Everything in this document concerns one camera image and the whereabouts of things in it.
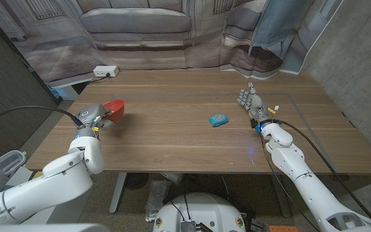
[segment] couch cushion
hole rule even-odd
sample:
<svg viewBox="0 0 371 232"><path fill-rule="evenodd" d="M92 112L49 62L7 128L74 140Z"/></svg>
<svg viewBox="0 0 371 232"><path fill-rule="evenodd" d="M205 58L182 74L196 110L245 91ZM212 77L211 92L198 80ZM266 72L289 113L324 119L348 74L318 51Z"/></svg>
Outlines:
<svg viewBox="0 0 371 232"><path fill-rule="evenodd" d="M265 1L251 1L237 6L227 16L227 25L236 26L244 30L254 30L258 19L262 15L264 4Z"/></svg>
<svg viewBox="0 0 371 232"><path fill-rule="evenodd" d="M191 32L178 33L91 33L99 42L135 42L135 41L185 41L191 38Z"/></svg>
<svg viewBox="0 0 371 232"><path fill-rule="evenodd" d="M227 27L225 28L226 35L231 35L239 39L250 39L251 40L253 33L254 32L252 30L244 30L244 29L231 26L231 25L227 25Z"/></svg>
<svg viewBox="0 0 371 232"><path fill-rule="evenodd" d="M182 12L182 0L148 0L150 8L162 8Z"/></svg>
<svg viewBox="0 0 371 232"><path fill-rule="evenodd" d="M111 8L108 0L77 0L77 2L84 13L97 8Z"/></svg>
<svg viewBox="0 0 371 232"><path fill-rule="evenodd" d="M112 8L149 8L147 0L109 0Z"/></svg>
<svg viewBox="0 0 371 232"><path fill-rule="evenodd" d="M91 33L170 33L191 29L189 16L165 9L95 9L83 14L80 20L85 29Z"/></svg>
<svg viewBox="0 0 371 232"><path fill-rule="evenodd" d="M234 0L234 7L240 6L243 3L249 2L252 0Z"/></svg>

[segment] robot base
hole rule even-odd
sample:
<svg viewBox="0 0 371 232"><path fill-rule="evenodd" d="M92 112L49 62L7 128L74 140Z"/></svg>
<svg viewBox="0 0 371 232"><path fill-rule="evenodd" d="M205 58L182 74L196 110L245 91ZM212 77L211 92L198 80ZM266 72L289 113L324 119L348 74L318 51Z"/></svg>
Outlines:
<svg viewBox="0 0 371 232"><path fill-rule="evenodd" d="M183 195L175 198L172 202L183 214L186 222L189 222L190 217L196 225L202 223L214 232L245 231L242 215L223 198L209 193L188 193L185 198L189 214ZM180 230L183 218L178 210L170 202L163 206L154 221L153 231L196 231L195 227Z"/></svg>

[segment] blue object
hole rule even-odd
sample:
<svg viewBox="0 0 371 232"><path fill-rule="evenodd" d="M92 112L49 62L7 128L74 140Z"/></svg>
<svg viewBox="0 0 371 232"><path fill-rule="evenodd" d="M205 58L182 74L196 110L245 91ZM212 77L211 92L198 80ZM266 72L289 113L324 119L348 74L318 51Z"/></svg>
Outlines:
<svg viewBox="0 0 371 232"><path fill-rule="evenodd" d="M211 117L209 117L209 121L210 121L210 124L215 127L215 126L219 126L221 124L224 124L227 122L227 117L222 114L222 113L219 113L217 115L213 115Z"/></svg>
<svg viewBox="0 0 371 232"><path fill-rule="evenodd" d="M260 123L257 124L257 126L254 129L256 129L257 133L260 133L261 132Z"/></svg>

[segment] gray wall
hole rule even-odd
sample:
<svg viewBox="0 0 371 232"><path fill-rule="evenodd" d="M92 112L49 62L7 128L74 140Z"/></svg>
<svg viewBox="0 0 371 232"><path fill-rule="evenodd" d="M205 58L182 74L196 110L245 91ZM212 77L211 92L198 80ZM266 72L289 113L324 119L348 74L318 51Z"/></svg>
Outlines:
<svg viewBox="0 0 371 232"><path fill-rule="evenodd" d="M56 108L52 96L35 78L0 35L0 113L14 106L39 105ZM0 156L18 150L51 112L22 110L0 117Z"/></svg>
<svg viewBox="0 0 371 232"><path fill-rule="evenodd" d="M371 143L371 1L343 2L303 70ZM371 211L371 184L354 193Z"/></svg>

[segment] robotic hand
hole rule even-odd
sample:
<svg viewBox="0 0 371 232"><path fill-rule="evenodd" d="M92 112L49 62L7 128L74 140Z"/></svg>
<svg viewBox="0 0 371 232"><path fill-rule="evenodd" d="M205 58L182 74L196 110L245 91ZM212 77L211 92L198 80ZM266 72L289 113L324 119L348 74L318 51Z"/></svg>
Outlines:
<svg viewBox="0 0 371 232"><path fill-rule="evenodd" d="M237 101L249 112L252 125L268 140L265 147L274 165L293 181L321 230L371 231L371 219L348 209L335 198L307 166L290 133L269 117L251 82L249 88L249 92L241 90Z"/></svg>
<svg viewBox="0 0 371 232"><path fill-rule="evenodd" d="M19 224L41 210L73 200L92 186L90 173L104 170L99 128L107 128L124 113L124 100L105 105L97 104L82 110L78 118L77 136L71 142L68 154L51 161L39 178L0 192L0 225Z"/></svg>

